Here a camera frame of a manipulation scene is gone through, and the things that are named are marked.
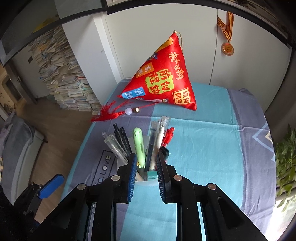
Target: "wooden floor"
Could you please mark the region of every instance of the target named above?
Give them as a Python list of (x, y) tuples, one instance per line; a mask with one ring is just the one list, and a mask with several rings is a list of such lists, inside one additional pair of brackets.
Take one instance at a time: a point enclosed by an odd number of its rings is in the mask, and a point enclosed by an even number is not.
[[(17, 114), (35, 126), (48, 141), (40, 149), (30, 182), (45, 184), (57, 173), (66, 179), (91, 125), (91, 112), (63, 110), (47, 99), (40, 99), (37, 105), (26, 104)], [(64, 185), (65, 182), (49, 198), (42, 200), (35, 216), (38, 222), (58, 205)]]

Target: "bed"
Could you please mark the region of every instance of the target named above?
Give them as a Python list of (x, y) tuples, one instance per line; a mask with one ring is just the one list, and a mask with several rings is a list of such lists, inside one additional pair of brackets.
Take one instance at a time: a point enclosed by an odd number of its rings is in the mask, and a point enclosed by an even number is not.
[[(109, 101), (121, 104), (124, 99), (116, 96), (128, 82), (121, 81)], [(198, 83), (192, 83), (192, 87), (197, 111), (161, 103), (144, 107), (138, 114), (93, 123), (62, 198), (79, 183), (95, 185), (116, 174), (116, 158), (102, 137), (103, 131), (113, 133), (114, 122), (123, 126), (130, 138), (135, 127), (148, 135), (151, 121), (166, 115), (175, 128), (167, 146), (168, 164), (193, 183), (217, 184), (264, 233), (276, 191), (274, 150), (264, 113), (246, 89), (235, 91)], [(133, 100), (130, 107), (141, 108), (149, 103)], [(176, 206), (162, 203), (157, 181), (136, 182), (131, 203), (118, 204), (117, 237), (121, 241), (176, 239)]]
[(44, 136), (12, 113), (1, 130), (3, 170), (1, 186), (14, 204), (29, 184), (30, 175)]

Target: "pen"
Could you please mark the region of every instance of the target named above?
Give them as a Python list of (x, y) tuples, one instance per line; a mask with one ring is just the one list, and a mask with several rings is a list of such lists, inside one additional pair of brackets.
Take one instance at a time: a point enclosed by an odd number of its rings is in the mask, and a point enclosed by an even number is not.
[(163, 143), (162, 143), (162, 146), (166, 147), (171, 139), (173, 138), (173, 132), (174, 132), (175, 128), (171, 127), (168, 131), (167, 131), (167, 134), (166, 136), (163, 138)]
[(158, 121), (151, 122), (149, 144), (145, 152), (145, 172), (149, 171), (149, 168), (150, 168), (153, 146), (154, 146), (155, 138), (157, 135), (158, 127), (159, 127)]
[(130, 146), (130, 144), (129, 144), (128, 137), (126, 136), (126, 131), (124, 130), (123, 127), (121, 127), (121, 128), (119, 129), (119, 131), (121, 132), (121, 135), (123, 136), (123, 141), (124, 141), (123, 144), (124, 144), (125, 147), (126, 147), (127, 154), (128, 154), (128, 156), (130, 156), (130, 154), (131, 154), (131, 146)]
[(145, 152), (142, 130), (136, 127), (133, 130), (133, 140), (135, 143), (136, 154), (138, 158), (139, 168), (145, 168)]
[(105, 143), (110, 148), (110, 150), (114, 153), (114, 155), (117, 157), (118, 160), (121, 160), (121, 162), (126, 165), (128, 163), (128, 160), (126, 158), (127, 154), (125, 153), (124, 149), (121, 147), (121, 145), (118, 143), (116, 138), (113, 135), (107, 135), (106, 132), (102, 133), (103, 137), (105, 138)]
[(168, 125), (170, 124), (170, 117), (169, 116), (162, 116), (161, 117), (161, 122), (165, 126), (165, 132), (163, 134), (163, 136), (165, 137), (166, 136), (167, 129), (168, 129)]
[(154, 147), (153, 147), (149, 171), (154, 171), (154, 169), (155, 169), (156, 158), (157, 158), (158, 150), (161, 147), (161, 144), (163, 141), (164, 132), (165, 132), (165, 126), (164, 126), (163, 122), (161, 121), (160, 126), (159, 126), (159, 130), (158, 130), (158, 133), (157, 133), (157, 136), (155, 139)]
[(122, 136), (121, 132), (119, 131), (119, 128), (118, 128), (118, 126), (117, 126), (117, 123), (114, 123), (114, 124), (113, 124), (113, 127), (114, 127), (114, 134), (115, 134), (115, 137), (116, 137), (118, 143), (119, 143), (119, 144), (121, 145), (121, 147), (124, 149), (127, 158), (129, 158), (129, 151), (127, 150), (126, 146), (124, 145), (123, 136)]

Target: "green pen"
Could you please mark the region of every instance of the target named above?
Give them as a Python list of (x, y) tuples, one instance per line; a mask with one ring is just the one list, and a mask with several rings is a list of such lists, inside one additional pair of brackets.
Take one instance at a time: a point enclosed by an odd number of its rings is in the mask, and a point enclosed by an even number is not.
[(133, 141), (135, 143), (136, 154), (138, 158), (139, 168), (145, 168), (145, 151), (142, 130), (136, 127), (133, 130)]

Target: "gold string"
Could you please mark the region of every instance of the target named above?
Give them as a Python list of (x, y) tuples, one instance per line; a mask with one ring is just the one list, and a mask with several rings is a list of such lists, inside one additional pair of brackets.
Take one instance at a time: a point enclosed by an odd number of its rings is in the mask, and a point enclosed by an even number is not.
[(182, 52), (183, 52), (183, 41), (182, 41), (182, 36), (181, 36), (180, 32), (178, 32), (178, 31), (175, 31), (175, 30), (174, 30), (174, 33), (180, 35), (180, 39), (181, 39), (181, 50), (182, 50)]

